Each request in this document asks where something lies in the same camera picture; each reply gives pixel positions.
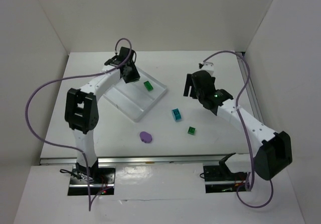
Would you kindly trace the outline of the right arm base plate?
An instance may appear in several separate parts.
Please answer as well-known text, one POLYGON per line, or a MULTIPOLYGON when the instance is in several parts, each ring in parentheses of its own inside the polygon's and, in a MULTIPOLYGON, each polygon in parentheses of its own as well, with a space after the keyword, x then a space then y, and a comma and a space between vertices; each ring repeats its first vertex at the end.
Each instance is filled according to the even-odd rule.
POLYGON ((235 153, 225 156, 217 164, 203 166, 203 172, 199 174, 199 177, 205 182, 206 193, 246 191, 247 174, 245 172, 231 172, 226 165, 227 160, 234 155, 235 153))

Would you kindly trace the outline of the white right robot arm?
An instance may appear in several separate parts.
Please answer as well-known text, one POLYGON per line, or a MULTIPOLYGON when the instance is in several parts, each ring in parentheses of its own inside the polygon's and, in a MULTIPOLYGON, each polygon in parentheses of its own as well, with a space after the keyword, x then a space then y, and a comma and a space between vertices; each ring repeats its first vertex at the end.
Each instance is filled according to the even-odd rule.
POLYGON ((267 127, 244 108, 236 105, 233 96, 215 88, 215 77, 205 70, 187 74, 183 96, 197 99, 214 115, 224 119, 239 131, 246 131, 251 144, 255 173, 270 181, 292 163, 291 138, 267 127))

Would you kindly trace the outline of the green lego brick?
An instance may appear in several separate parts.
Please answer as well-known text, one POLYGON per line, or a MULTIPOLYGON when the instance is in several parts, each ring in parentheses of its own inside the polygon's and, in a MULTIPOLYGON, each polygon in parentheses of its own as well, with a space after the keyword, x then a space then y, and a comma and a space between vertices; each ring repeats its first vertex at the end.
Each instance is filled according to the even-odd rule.
POLYGON ((151 83, 149 81, 145 81, 143 84, 144 84, 145 88, 147 89, 147 91, 153 90, 153 86, 151 85, 151 83))
POLYGON ((196 132, 196 128, 194 128, 194 127, 189 127, 189 128, 188 128, 188 134, 194 135, 195 132, 196 132))

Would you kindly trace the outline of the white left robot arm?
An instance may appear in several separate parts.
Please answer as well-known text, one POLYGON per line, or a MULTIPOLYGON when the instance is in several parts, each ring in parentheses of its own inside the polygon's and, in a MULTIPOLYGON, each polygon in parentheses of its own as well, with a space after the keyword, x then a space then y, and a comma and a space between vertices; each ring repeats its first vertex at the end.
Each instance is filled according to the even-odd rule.
POLYGON ((121 47, 119 53, 104 63, 101 75, 67 92, 65 121, 73 131, 76 148, 83 151, 77 154, 76 170, 86 175, 88 166, 90 179, 95 179, 99 174, 93 138, 93 131, 99 121, 98 101, 119 80, 127 84, 140 79, 135 57, 134 50, 121 47))

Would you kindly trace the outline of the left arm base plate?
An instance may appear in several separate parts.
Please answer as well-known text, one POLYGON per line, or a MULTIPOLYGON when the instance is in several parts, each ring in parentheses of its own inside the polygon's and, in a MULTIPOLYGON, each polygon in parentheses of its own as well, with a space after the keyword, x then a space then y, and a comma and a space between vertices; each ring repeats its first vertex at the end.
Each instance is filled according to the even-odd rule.
MULTIPOLYGON (((91 195, 113 195, 115 183, 115 168, 99 168, 96 177, 89 178, 91 195)), ((72 170, 60 169, 60 173, 69 174, 70 181, 68 187, 68 196, 85 196, 87 191, 87 175, 77 172, 76 168, 72 170)))

